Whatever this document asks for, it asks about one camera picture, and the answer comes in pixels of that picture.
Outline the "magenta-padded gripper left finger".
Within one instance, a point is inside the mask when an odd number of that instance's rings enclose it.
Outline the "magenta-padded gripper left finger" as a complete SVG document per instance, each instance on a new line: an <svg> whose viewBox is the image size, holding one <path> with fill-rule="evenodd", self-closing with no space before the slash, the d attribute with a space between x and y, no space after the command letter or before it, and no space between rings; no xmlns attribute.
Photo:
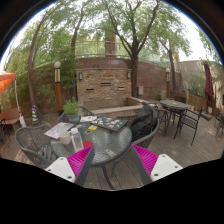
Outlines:
<svg viewBox="0 0 224 224"><path fill-rule="evenodd" d="M46 171L83 186L94 156L94 146L91 145L68 158L59 157Z"/></svg>

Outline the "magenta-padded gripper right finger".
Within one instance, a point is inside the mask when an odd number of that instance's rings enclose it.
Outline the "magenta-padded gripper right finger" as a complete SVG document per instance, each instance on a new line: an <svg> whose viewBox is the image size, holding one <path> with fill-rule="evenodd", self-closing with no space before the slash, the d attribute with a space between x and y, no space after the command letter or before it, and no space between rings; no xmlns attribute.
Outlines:
<svg viewBox="0 0 224 224"><path fill-rule="evenodd" d="M131 145L131 155L144 185L182 169L182 167L168 155L157 155L134 144Z"/></svg>

